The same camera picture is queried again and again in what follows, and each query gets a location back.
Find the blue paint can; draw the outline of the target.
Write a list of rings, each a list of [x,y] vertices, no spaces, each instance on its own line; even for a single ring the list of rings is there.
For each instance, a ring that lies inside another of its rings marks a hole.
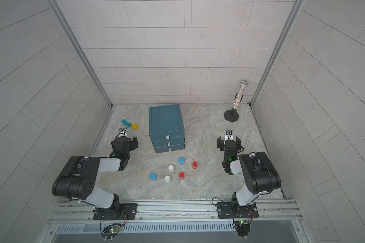
[[[157,175],[155,173],[152,173],[150,175],[150,178],[151,178],[152,181],[156,181],[157,180]]]
[[[183,165],[185,163],[185,159],[184,158],[179,158],[178,160],[180,165]]]

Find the teal three-drawer cabinet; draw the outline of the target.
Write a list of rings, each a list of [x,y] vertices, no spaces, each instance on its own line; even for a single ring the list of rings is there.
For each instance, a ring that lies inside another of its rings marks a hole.
[[[149,137],[155,153],[185,149],[185,128],[179,104],[149,108]]]

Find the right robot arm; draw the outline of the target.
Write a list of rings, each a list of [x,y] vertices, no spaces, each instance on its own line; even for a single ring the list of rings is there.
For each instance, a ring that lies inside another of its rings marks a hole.
[[[233,211],[245,209],[254,204],[261,195],[270,194],[281,187],[280,175],[265,152],[242,154],[241,140],[226,134],[217,139],[217,148],[224,153],[222,166],[229,175],[243,175],[244,185],[231,199]]]

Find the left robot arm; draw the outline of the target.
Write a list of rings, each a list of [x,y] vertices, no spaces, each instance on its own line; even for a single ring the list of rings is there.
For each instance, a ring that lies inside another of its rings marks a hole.
[[[118,136],[112,141],[109,157],[72,156],[52,185],[52,194],[68,199],[76,198],[95,206],[97,213],[118,217],[121,213],[119,196],[96,186],[101,173],[120,172],[130,159],[130,152],[139,148],[136,137]]]

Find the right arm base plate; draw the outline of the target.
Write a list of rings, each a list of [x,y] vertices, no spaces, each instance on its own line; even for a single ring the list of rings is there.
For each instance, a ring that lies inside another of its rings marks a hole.
[[[231,202],[217,202],[216,203],[218,218],[219,219],[232,219],[232,218],[259,218],[258,209],[256,203],[249,206],[240,206],[239,204],[233,204]]]

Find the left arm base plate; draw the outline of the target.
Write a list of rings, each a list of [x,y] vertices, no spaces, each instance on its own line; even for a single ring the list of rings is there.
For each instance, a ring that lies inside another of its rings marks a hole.
[[[95,208],[93,220],[95,221],[110,221],[110,220],[134,220],[137,212],[138,204],[120,204],[116,209],[113,205],[109,209]]]

